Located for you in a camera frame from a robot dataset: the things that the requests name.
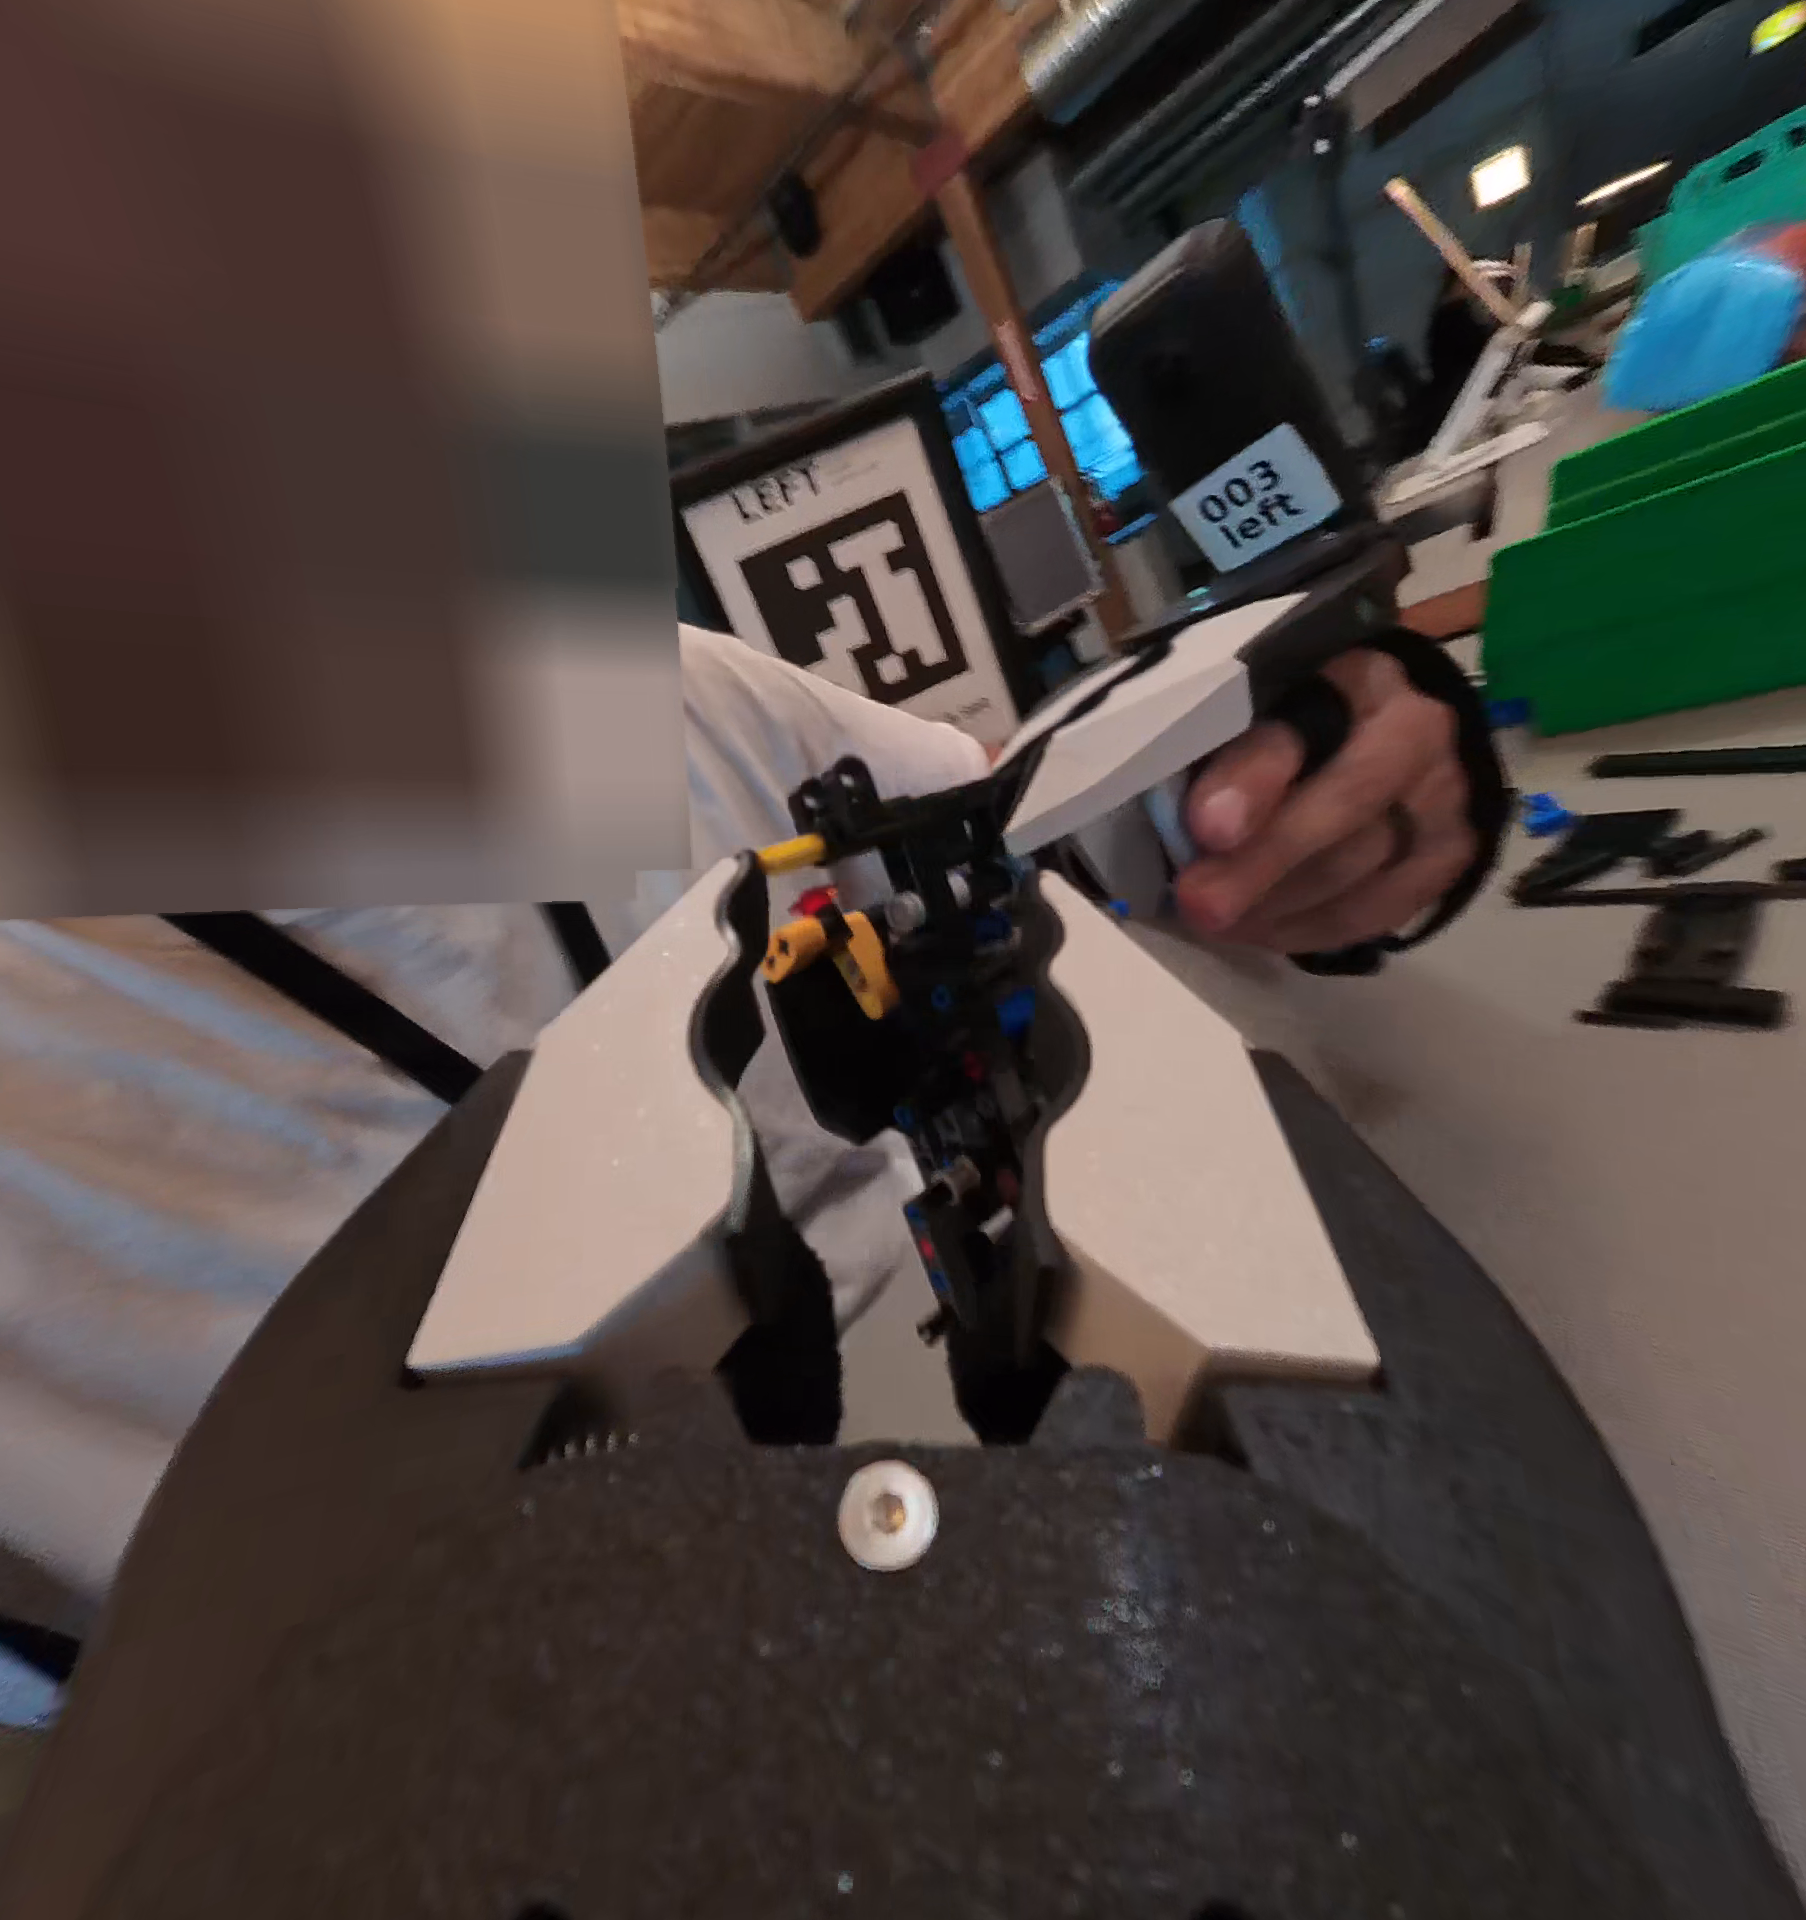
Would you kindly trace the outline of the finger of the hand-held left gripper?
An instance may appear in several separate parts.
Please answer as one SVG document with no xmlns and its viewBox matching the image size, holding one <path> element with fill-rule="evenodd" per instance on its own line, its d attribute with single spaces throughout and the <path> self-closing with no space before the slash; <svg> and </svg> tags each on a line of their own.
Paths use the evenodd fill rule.
<svg viewBox="0 0 1806 1920">
<path fill-rule="evenodd" d="M 1022 781 L 1002 829 L 1005 852 L 1036 857 L 1098 825 L 1227 747 L 1252 721 L 1252 674 L 1233 657 L 1161 657 L 1108 682 L 1005 761 Z"/>
<path fill-rule="evenodd" d="M 1108 686 L 1108 682 L 1124 682 L 1131 672 L 1158 665 L 1161 657 L 1233 657 L 1252 674 L 1252 645 L 1271 636 L 1286 615 L 1301 608 L 1301 595 L 1277 595 L 1262 598 L 1227 612 L 1210 612 L 1193 621 L 1186 621 L 1169 633 L 1148 639 L 1145 645 L 1131 645 L 1130 649 L 1108 656 L 1098 667 L 1084 669 L 1076 682 L 1067 682 L 1053 699 L 1046 699 L 1036 716 L 1005 743 L 994 764 L 999 781 L 1019 781 L 1005 771 L 1005 761 L 1015 754 L 1039 731 L 1046 731 L 1056 721 L 1067 717 L 1072 708 L 1084 708 L 1093 693 Z"/>
</svg>

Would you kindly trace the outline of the scattered black lego pieces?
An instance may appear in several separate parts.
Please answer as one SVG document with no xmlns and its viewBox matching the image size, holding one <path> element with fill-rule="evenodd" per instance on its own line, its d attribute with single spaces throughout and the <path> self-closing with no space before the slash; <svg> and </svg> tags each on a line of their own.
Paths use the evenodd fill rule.
<svg viewBox="0 0 1806 1920">
<path fill-rule="evenodd" d="M 1576 1025 L 1624 1033 L 1779 1033 L 1790 996 L 1749 982 L 1768 908 L 1806 903 L 1806 855 L 1768 876 L 1717 879 L 1763 829 L 1688 829 L 1677 808 L 1605 811 L 1572 823 L 1510 886 L 1522 911 L 1634 906 L 1644 911 L 1619 978 Z"/>
</svg>

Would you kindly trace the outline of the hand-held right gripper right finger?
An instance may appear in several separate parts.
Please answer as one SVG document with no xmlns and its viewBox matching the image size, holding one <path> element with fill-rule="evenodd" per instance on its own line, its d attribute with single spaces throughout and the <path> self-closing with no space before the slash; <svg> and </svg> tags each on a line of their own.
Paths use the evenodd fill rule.
<svg viewBox="0 0 1806 1920">
<path fill-rule="evenodd" d="M 1086 1037 L 1042 1142 L 1053 1347 L 1130 1379 L 1155 1444 L 1193 1436 L 1223 1382 L 1372 1386 L 1371 1322 L 1237 1028 L 1067 879 L 1039 893 Z"/>
</svg>

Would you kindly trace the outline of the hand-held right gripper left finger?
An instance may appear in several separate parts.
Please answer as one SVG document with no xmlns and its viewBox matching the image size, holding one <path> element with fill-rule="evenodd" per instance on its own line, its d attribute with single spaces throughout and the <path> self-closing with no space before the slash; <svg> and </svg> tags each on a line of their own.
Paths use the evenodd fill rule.
<svg viewBox="0 0 1806 1920">
<path fill-rule="evenodd" d="M 716 1368 L 747 1330 L 728 1247 L 767 1033 L 770 876 L 716 866 L 533 1045 L 408 1351 L 412 1374 Z"/>
</svg>

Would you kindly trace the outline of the blue plastic bag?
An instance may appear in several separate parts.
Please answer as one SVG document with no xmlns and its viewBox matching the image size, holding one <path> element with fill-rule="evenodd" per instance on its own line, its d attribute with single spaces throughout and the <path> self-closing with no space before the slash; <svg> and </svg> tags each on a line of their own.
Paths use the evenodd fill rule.
<svg viewBox="0 0 1806 1920">
<path fill-rule="evenodd" d="M 1806 269 L 1775 246 L 1712 246 L 1637 301 L 1605 364 L 1605 402 L 1673 414 L 1768 377 L 1783 364 L 1803 306 Z"/>
</svg>

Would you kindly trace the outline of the black lego vehicle chassis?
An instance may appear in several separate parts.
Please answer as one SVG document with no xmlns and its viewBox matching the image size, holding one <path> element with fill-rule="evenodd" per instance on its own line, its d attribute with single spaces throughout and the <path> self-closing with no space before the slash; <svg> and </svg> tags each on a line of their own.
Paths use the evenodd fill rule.
<svg viewBox="0 0 1806 1920">
<path fill-rule="evenodd" d="M 911 1243 L 937 1296 L 931 1338 L 965 1330 L 1036 1354 L 1046 1243 L 1029 1169 L 1053 1097 L 1039 1074 L 1036 866 L 1005 852 L 1015 784 L 985 778 L 884 801 L 860 757 L 791 794 L 794 838 L 767 876 L 814 876 L 889 928 L 903 992 L 869 1020 L 822 965 L 767 986 L 811 1115 L 843 1140 L 896 1134 L 920 1192 Z"/>
</svg>

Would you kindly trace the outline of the printed marker board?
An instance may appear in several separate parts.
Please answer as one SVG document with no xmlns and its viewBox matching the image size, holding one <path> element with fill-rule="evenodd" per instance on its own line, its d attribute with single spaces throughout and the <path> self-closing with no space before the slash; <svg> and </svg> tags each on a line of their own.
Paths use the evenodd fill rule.
<svg viewBox="0 0 1806 1920">
<path fill-rule="evenodd" d="M 995 750 L 1029 662 L 928 372 L 673 474 L 677 582 L 757 652 Z"/>
</svg>

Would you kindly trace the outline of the person's left hand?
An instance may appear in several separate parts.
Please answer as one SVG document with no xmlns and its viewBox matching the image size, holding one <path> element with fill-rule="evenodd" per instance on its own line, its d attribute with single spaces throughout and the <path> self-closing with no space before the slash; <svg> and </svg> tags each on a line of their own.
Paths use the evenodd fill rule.
<svg viewBox="0 0 1806 1920">
<path fill-rule="evenodd" d="M 1400 935 L 1471 863 L 1454 711 L 1376 649 L 1330 662 L 1325 684 L 1347 740 L 1317 774 L 1301 734 L 1271 717 L 1188 785 L 1178 918 L 1205 948 L 1297 959 Z"/>
</svg>

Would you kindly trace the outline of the long black rod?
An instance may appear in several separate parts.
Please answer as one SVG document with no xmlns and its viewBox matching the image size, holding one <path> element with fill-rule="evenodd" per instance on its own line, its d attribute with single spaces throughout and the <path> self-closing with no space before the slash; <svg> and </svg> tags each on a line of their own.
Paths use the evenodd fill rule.
<svg viewBox="0 0 1806 1920">
<path fill-rule="evenodd" d="M 1806 743 L 1602 754 L 1590 781 L 1806 778 Z"/>
</svg>

